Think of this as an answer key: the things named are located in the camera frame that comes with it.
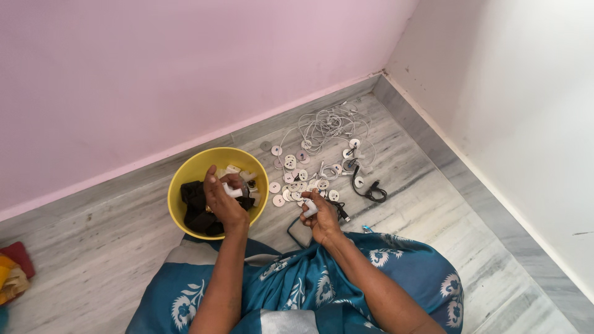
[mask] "red cloth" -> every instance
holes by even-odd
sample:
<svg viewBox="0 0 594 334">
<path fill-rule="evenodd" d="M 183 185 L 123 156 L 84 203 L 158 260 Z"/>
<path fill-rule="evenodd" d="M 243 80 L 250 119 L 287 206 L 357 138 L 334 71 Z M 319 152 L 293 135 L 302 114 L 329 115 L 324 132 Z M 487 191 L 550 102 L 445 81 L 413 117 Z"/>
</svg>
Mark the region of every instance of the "red cloth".
<svg viewBox="0 0 594 334">
<path fill-rule="evenodd" d="M 35 276 L 33 263 L 29 259 L 27 251 L 25 250 L 25 245 L 23 245 L 22 242 L 18 241 L 8 247 L 0 248 L 0 253 L 8 256 L 12 261 L 18 263 L 25 275 L 27 275 L 27 279 Z"/>
</svg>

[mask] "pink wall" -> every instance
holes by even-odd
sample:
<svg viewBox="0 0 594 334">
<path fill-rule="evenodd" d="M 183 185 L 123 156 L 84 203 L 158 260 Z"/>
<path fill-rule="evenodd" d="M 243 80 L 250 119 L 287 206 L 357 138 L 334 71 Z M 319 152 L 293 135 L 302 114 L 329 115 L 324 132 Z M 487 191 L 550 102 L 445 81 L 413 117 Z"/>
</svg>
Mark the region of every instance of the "pink wall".
<svg viewBox="0 0 594 334">
<path fill-rule="evenodd" d="M 380 70 L 417 2 L 1 2 L 0 220 Z"/>
</svg>

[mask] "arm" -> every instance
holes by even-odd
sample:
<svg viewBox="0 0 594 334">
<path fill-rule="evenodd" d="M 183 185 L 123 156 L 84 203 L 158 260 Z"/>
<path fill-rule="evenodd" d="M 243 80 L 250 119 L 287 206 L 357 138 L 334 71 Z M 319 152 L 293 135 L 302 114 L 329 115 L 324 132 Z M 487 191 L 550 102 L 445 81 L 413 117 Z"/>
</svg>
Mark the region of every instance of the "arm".
<svg viewBox="0 0 594 334">
<path fill-rule="evenodd" d="M 373 266 L 345 237 L 330 203 L 316 190 L 302 196 L 311 198 L 319 211 L 309 219 L 301 214 L 301 221 L 311 227 L 314 239 L 332 255 L 349 282 L 363 291 L 371 314 L 383 330 L 393 334 L 445 333 L 398 283 Z"/>
<path fill-rule="evenodd" d="M 248 213 L 223 189 L 213 165 L 204 179 L 206 202 L 225 227 L 225 238 L 214 264 L 204 299 L 189 328 L 189 334 L 229 333 L 239 322 Z M 232 185 L 233 180 L 226 179 Z"/>
</svg>

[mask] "yellow bowl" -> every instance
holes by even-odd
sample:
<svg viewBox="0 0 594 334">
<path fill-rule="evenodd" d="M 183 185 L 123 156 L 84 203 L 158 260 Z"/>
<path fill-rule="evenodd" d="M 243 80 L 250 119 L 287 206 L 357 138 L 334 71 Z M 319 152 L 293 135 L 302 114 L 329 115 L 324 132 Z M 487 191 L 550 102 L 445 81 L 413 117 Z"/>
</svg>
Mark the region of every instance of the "yellow bowl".
<svg viewBox="0 0 594 334">
<path fill-rule="evenodd" d="M 262 195 L 260 205 L 249 209 L 249 225 L 260 217 L 264 206 L 268 201 L 268 175 L 262 164 L 254 158 L 253 155 L 246 151 L 235 149 L 233 147 L 215 147 L 206 151 L 202 151 L 197 155 L 188 159 L 175 172 L 171 183 L 169 184 L 169 191 L 167 193 L 167 204 L 169 206 L 169 213 L 173 221 L 187 234 L 193 237 L 206 240 L 220 240 L 225 237 L 225 234 L 218 234 L 212 237 L 206 234 L 197 233 L 184 224 L 184 216 L 187 206 L 182 202 L 182 194 L 180 192 L 181 185 L 193 181 L 204 181 L 206 171 L 212 166 L 217 165 L 217 168 L 227 168 L 228 165 L 233 165 L 241 168 L 242 171 L 256 172 L 258 176 L 254 179 L 258 192 Z"/>
</svg>

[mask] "yellow cloth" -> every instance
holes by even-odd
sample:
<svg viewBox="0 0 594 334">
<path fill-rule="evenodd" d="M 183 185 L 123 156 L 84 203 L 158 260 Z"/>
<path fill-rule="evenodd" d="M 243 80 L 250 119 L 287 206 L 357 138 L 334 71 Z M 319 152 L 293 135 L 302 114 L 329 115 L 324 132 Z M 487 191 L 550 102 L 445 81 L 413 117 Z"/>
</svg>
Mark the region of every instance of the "yellow cloth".
<svg viewBox="0 0 594 334">
<path fill-rule="evenodd" d="M 0 254 L 0 286 L 0 305 L 29 287 L 27 275 L 21 266 L 4 254 Z"/>
</svg>

